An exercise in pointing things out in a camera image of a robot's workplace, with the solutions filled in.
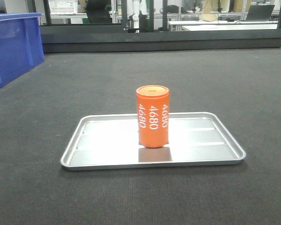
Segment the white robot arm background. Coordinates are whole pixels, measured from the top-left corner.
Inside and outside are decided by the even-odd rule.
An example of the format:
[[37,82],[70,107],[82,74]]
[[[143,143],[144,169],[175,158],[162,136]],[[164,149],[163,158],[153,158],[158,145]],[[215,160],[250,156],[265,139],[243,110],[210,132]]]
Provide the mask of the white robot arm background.
[[128,0],[127,15],[133,22],[133,29],[136,33],[141,31],[147,18],[147,3],[145,0]]

